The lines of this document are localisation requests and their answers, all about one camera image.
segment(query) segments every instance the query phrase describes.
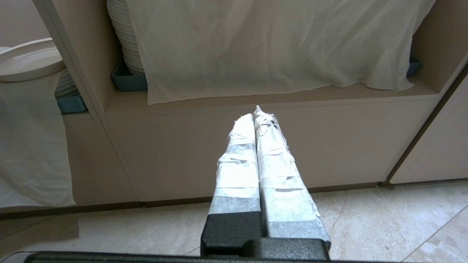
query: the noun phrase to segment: white plate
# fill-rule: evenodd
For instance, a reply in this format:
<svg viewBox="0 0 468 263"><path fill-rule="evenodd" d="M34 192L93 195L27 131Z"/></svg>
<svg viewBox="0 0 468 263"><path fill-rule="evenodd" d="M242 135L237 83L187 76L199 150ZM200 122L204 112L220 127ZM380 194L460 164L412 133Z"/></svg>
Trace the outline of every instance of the white plate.
<svg viewBox="0 0 468 263"><path fill-rule="evenodd" d="M0 81L26 81L65 69L52 38L45 38L0 53Z"/></svg>

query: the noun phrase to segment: white tape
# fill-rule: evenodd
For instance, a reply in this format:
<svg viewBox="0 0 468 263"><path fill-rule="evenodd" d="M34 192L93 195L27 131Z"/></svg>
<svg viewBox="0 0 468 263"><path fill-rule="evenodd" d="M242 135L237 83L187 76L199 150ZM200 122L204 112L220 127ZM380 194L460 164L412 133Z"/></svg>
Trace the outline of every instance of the white tape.
<svg viewBox="0 0 468 263"><path fill-rule="evenodd" d="M217 197L239 197L239 198L259 198L258 187L246 188L216 188L214 196Z"/></svg>

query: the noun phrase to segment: tile floor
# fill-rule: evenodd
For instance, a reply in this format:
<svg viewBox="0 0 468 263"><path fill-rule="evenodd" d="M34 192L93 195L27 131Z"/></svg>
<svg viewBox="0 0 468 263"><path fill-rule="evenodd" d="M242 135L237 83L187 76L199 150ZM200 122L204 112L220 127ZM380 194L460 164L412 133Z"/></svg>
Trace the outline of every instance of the tile floor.
<svg viewBox="0 0 468 263"><path fill-rule="evenodd" d="M468 181L313 198L332 240L332 259L468 262ZM0 259L37 250L197 256L208 208L176 205L4 220Z"/></svg>

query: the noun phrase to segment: cabinet panel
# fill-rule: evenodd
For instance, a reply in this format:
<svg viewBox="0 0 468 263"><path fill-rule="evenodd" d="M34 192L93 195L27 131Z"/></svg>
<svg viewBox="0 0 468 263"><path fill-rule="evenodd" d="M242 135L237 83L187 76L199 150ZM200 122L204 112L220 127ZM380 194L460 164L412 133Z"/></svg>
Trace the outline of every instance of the cabinet panel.
<svg viewBox="0 0 468 263"><path fill-rule="evenodd" d="M89 114L63 117L77 205L136 201L117 155Z"/></svg>
<svg viewBox="0 0 468 263"><path fill-rule="evenodd" d="M378 182L432 100L264 110L277 115L307 187ZM211 196L216 163L246 110L108 116L142 201Z"/></svg>
<svg viewBox="0 0 468 263"><path fill-rule="evenodd" d="M424 132L391 183L468 178L468 77Z"/></svg>

